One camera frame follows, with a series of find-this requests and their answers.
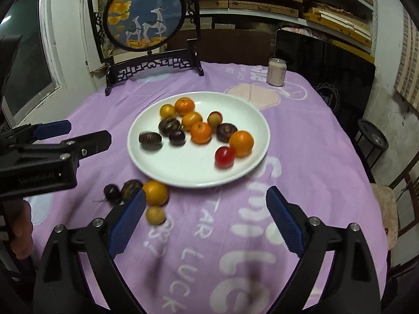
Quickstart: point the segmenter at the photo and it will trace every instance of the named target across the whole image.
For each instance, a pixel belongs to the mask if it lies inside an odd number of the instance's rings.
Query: orange
[[[183,116],[182,125],[185,131],[190,131],[192,125],[200,121],[202,121],[202,116],[198,112],[189,112]]]
[[[189,98],[180,98],[175,102],[175,109],[181,117],[195,110],[195,103]]]
[[[175,118],[176,110],[173,105],[166,104],[160,108],[160,116],[164,119],[167,117]]]
[[[246,157],[250,155],[255,141],[247,131],[237,131],[233,133],[228,144],[233,149],[236,157]]]
[[[169,198],[169,190],[164,184],[150,180],[144,184],[145,199],[148,205],[163,205]]]
[[[210,141],[212,128],[206,122],[196,122],[191,127],[191,139],[197,144],[206,144]]]

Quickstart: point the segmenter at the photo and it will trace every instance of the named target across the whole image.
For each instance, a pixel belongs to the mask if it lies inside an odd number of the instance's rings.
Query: human hand
[[[11,224],[15,238],[10,242],[10,248],[16,254],[18,260],[29,257],[34,248],[31,205],[25,200],[22,200],[22,202],[22,211]]]

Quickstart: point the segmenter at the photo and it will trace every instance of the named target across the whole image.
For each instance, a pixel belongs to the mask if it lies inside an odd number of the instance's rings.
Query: dark purple fruit
[[[171,117],[164,118],[158,125],[160,133],[165,137],[169,137],[171,131],[179,130],[180,128],[179,120]]]
[[[141,144],[159,145],[162,137],[156,132],[142,132],[138,136],[138,140]]]
[[[142,183],[139,180],[129,180],[124,183],[121,194],[123,199],[129,198],[131,193],[136,189],[142,189]]]
[[[223,143],[228,143],[233,133],[237,131],[237,128],[233,124],[224,122],[217,126],[217,139]]]
[[[173,145],[181,146],[185,144],[186,136],[182,130],[174,130],[170,132],[169,139]]]
[[[115,184],[106,185],[103,189],[103,193],[107,200],[118,200],[121,198],[121,192]]]

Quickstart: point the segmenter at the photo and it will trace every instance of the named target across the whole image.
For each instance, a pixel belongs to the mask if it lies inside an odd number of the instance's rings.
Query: yellow fruit
[[[202,121],[202,116],[198,112],[189,112],[183,116],[182,125],[185,131],[190,131],[192,125],[200,121]]]
[[[159,206],[151,206],[145,212],[145,218],[152,226],[158,226],[166,220],[164,210]]]
[[[173,105],[166,104],[160,107],[160,116],[162,118],[167,118],[167,117],[174,118],[175,115],[176,115],[176,110]]]
[[[207,122],[212,128],[217,128],[217,126],[223,122],[223,116],[217,111],[211,112],[208,116]]]
[[[150,180],[142,188],[148,205],[163,205],[169,198],[169,190],[164,184]]]

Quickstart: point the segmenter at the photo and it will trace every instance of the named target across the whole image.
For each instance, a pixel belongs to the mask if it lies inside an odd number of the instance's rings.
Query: white plate
[[[223,115],[223,122],[248,131],[255,140],[251,155],[236,159],[229,169],[217,169],[214,166],[215,152],[228,144],[218,141],[213,135],[208,144],[197,145],[189,133],[186,133],[186,144],[182,147],[172,146],[169,139],[163,137],[162,149],[155,152],[144,150],[138,141],[139,133],[158,132],[160,108],[165,104],[174,105],[181,97],[195,102],[195,111],[204,121],[211,112],[218,111]],[[134,164],[152,179],[176,187],[200,188],[226,184],[249,173],[265,156],[270,138],[268,123],[249,102],[224,93],[191,92],[163,99],[144,110],[129,130],[127,147]]]

